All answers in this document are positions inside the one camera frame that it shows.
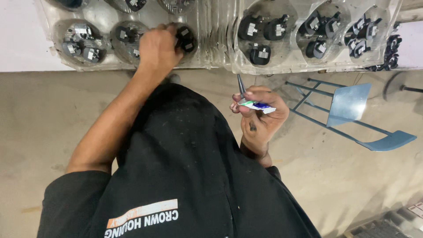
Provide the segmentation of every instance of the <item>black shirt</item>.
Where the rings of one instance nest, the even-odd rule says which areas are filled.
[[[118,165],[53,181],[38,237],[320,237],[277,168],[245,157],[222,114],[183,86],[154,91]]]

